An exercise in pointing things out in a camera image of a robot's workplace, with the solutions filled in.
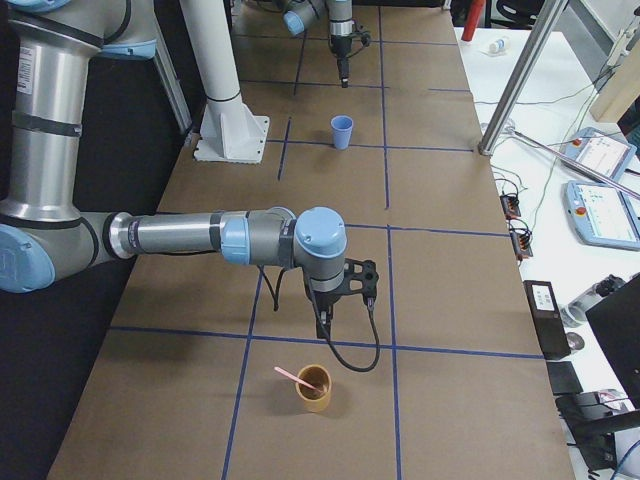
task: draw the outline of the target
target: red cylinder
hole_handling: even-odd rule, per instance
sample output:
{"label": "red cylinder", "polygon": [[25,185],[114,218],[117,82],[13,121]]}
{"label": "red cylinder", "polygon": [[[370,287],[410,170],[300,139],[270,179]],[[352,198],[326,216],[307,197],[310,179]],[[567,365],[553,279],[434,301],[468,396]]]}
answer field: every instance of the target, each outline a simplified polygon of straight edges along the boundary
{"label": "red cylinder", "polygon": [[471,2],[471,8],[469,8],[469,15],[467,16],[467,23],[464,25],[464,32],[462,32],[462,40],[470,42],[473,39],[473,34],[478,26],[478,20],[480,20],[480,14],[486,0],[473,0]]}

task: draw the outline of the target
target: blue joint cap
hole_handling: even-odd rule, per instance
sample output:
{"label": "blue joint cap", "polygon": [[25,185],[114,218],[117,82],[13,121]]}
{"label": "blue joint cap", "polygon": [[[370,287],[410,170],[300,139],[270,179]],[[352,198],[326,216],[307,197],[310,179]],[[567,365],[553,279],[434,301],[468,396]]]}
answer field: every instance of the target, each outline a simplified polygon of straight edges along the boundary
{"label": "blue joint cap", "polygon": [[249,241],[249,222],[245,217],[232,218],[226,222],[220,240],[220,250],[227,262],[249,265],[251,243]]}
{"label": "blue joint cap", "polygon": [[149,60],[156,54],[157,40],[148,42],[105,45],[99,56],[115,60]]}
{"label": "blue joint cap", "polygon": [[335,258],[347,248],[344,220],[327,207],[315,207],[298,217],[296,240],[309,254],[318,258]]}
{"label": "blue joint cap", "polygon": [[48,287],[55,278],[51,258],[33,237],[0,225],[0,290],[27,293]]}
{"label": "blue joint cap", "polygon": [[23,12],[46,13],[64,7],[71,0],[7,0],[7,3]]}
{"label": "blue joint cap", "polygon": [[304,23],[296,12],[289,11],[284,14],[284,23],[291,35],[299,35],[304,32]]}

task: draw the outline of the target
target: label on robot arm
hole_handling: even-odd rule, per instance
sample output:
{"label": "label on robot arm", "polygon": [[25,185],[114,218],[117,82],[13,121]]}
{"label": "label on robot arm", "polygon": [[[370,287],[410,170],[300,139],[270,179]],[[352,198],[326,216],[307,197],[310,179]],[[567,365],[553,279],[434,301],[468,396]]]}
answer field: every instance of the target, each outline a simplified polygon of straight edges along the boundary
{"label": "label on robot arm", "polygon": [[33,93],[33,70],[36,63],[36,51],[33,48],[20,47],[18,61],[18,92],[31,95]]}
{"label": "label on robot arm", "polygon": [[555,308],[553,307],[553,300],[551,300],[551,291],[549,287],[546,285],[532,285],[531,290],[533,291],[533,298],[536,302],[536,308],[538,310],[545,310],[548,312],[553,312]]}

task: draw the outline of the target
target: yellow cup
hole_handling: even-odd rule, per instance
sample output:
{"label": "yellow cup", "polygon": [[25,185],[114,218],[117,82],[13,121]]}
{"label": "yellow cup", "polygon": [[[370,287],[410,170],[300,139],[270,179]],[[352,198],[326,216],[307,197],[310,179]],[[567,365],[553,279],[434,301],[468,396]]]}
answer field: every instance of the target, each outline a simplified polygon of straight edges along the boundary
{"label": "yellow cup", "polygon": [[296,383],[296,392],[302,399],[304,408],[309,412],[321,412],[331,401],[331,376],[322,365],[307,365],[298,372],[298,377],[310,383],[318,390],[313,390]]}

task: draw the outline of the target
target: white table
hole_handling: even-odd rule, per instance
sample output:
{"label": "white table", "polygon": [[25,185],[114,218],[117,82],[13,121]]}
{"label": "white table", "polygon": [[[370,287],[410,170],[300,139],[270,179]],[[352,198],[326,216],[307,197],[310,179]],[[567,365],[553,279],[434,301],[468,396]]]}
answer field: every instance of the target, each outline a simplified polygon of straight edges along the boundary
{"label": "white table", "polygon": [[[472,42],[460,40],[461,29],[456,29],[460,52],[467,78],[476,102],[498,102],[511,75],[529,32],[515,30],[478,29]],[[506,36],[510,40],[507,53],[489,56],[487,46],[496,38]],[[517,105],[510,118],[516,129],[546,145],[562,142],[575,133],[580,122],[581,109],[594,95],[591,80],[583,70],[564,36],[554,32],[538,60],[519,103],[548,102],[572,96],[553,104]],[[476,103],[480,123],[488,123],[496,105]],[[619,131],[616,124],[594,121],[587,112],[581,128],[594,126],[607,133]],[[534,211],[540,202],[544,184],[553,163],[552,155],[536,150],[511,139],[501,144],[492,157],[495,167],[516,172],[527,190],[520,193],[522,218],[533,227]],[[629,168],[638,170],[640,162],[634,159]],[[506,178],[518,183],[509,173]],[[583,245],[569,224],[563,208],[562,186],[569,180],[586,181],[577,173],[556,164],[547,186],[547,193],[537,215],[533,233],[533,257],[522,262],[520,274],[523,280],[550,281],[560,305],[567,304],[591,285],[609,274],[628,280],[640,271],[640,252]],[[640,179],[624,174],[621,183],[640,191]],[[512,187],[505,186],[505,191]],[[640,204],[634,202],[640,212]],[[584,391],[614,388],[622,391],[617,377],[611,370],[588,325],[574,330],[585,342],[584,350],[573,354],[574,365]],[[570,449],[576,478],[586,477],[586,466],[577,449]]]}

